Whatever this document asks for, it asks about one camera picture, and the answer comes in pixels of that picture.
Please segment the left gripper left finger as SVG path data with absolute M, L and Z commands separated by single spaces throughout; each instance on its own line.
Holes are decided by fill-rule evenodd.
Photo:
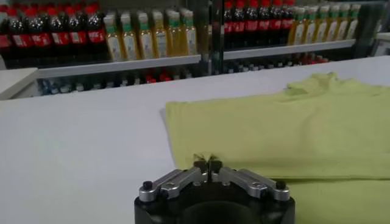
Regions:
M 145 181 L 139 188 L 140 201 L 149 203 L 159 195 L 167 199 L 176 198 L 188 185 L 199 186 L 208 180 L 208 163 L 205 160 L 193 162 L 187 170 L 175 169 L 155 181 Z

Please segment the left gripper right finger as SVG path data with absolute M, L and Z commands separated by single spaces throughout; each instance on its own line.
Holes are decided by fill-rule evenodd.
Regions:
M 277 201 L 290 199 L 290 190 L 284 181 L 274 181 L 247 169 L 234 170 L 225 167 L 219 160 L 209 161 L 209 173 L 212 182 L 220 182 L 225 186 L 233 183 L 253 198 L 261 199 L 270 195 Z

